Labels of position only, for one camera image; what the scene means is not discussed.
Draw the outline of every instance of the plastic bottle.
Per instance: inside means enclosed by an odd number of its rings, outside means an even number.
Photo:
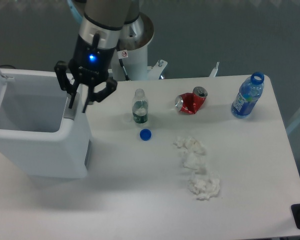
[[[143,124],[148,121],[148,99],[145,91],[141,88],[137,89],[132,100],[133,120],[137,124]]]
[[[231,112],[235,117],[244,119],[249,116],[261,97],[264,89],[264,80],[265,76],[263,73],[255,72],[242,83],[239,93],[231,106]]]

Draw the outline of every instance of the crushed soda can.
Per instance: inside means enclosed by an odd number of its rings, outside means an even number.
[[[195,114],[204,104],[207,96],[207,90],[202,86],[196,86],[192,93],[187,92],[177,96],[174,102],[175,107],[179,112]]]

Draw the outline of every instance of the bottle label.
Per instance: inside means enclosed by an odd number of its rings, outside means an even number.
[[[258,100],[251,101],[249,96],[244,97],[241,92],[236,96],[236,100],[232,104],[232,108],[236,112],[236,114],[241,116],[249,115],[256,105]]]
[[[148,121],[148,114],[140,116],[140,115],[133,113],[133,120],[137,124],[144,124],[146,121]]]

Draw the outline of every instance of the blue led light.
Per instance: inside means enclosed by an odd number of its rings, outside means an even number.
[[[90,62],[94,62],[97,60],[97,57],[93,54],[90,54],[89,59],[90,59]]]

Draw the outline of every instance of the warning sticker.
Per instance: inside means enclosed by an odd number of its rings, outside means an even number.
[[[118,58],[125,59],[128,57],[128,50],[118,51]]]

